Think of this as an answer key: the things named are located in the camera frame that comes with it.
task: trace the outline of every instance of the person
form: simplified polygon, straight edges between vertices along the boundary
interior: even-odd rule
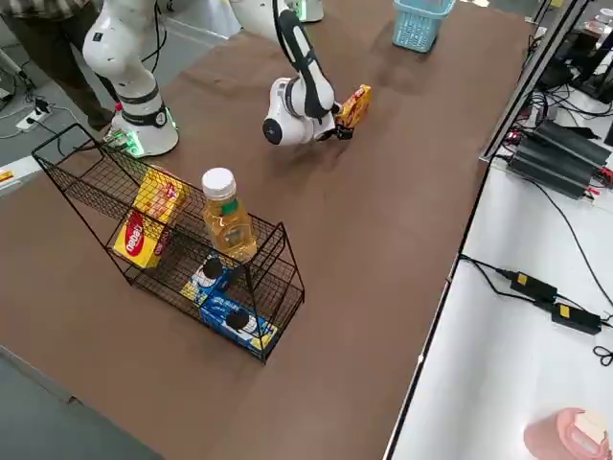
[[[102,107],[70,48],[72,44],[81,52],[85,35],[98,18],[91,1],[0,0],[0,15],[30,59],[87,116],[89,126],[100,131],[110,124],[113,112]],[[117,102],[111,82],[98,78]]]

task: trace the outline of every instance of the juice bottle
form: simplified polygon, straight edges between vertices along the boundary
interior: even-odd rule
[[[237,182],[230,170],[213,168],[202,176],[207,203],[202,211],[215,249],[247,262],[258,251],[247,210],[237,197]]]

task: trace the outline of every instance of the blue snack package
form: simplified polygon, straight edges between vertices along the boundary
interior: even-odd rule
[[[219,292],[211,293],[200,308],[202,322],[249,350],[261,353],[277,338],[277,327]]]
[[[204,264],[183,286],[181,294],[201,307],[213,291],[223,291],[228,287],[232,278],[230,275],[231,270],[223,266],[217,254],[209,254]]]

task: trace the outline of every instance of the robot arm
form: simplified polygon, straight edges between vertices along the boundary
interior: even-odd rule
[[[298,73],[272,85],[262,126],[266,139],[275,145],[296,145],[329,138],[336,130],[339,106],[296,13],[284,0],[231,0],[230,5],[248,32],[277,41]]]
[[[138,146],[136,156],[165,153],[178,142],[155,77],[140,60],[155,3],[105,0],[83,45],[85,61],[113,83],[122,101],[113,128],[126,133],[131,145]],[[332,85],[301,21],[285,0],[230,0],[230,5],[247,31],[280,44],[298,74],[293,79],[277,79],[272,85],[270,109],[262,127],[268,141],[297,145],[333,134],[344,138],[334,119],[341,106],[334,101]]]

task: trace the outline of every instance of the black wire rack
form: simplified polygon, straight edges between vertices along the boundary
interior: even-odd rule
[[[75,134],[84,142],[70,153],[63,153],[62,138],[74,141]],[[138,206],[143,194],[139,189],[146,187],[146,174],[153,167],[97,142],[81,125],[70,125],[38,146],[33,158],[131,285],[165,300],[266,362],[305,301],[305,286],[282,222],[273,225],[251,216],[258,252],[242,263],[213,248],[202,219],[206,197],[198,188],[155,169],[155,180],[182,184],[184,199],[168,222],[143,213]],[[142,216],[145,235],[154,241],[165,241],[155,266],[142,268],[113,248],[133,212]],[[229,281],[223,291],[211,293],[203,304],[197,305],[185,294],[184,287],[211,258],[219,259]],[[228,317],[224,319],[223,314],[211,315],[210,304],[215,296],[230,306],[228,311],[238,311],[243,318],[248,314],[250,326],[237,326],[234,321],[226,321]]]

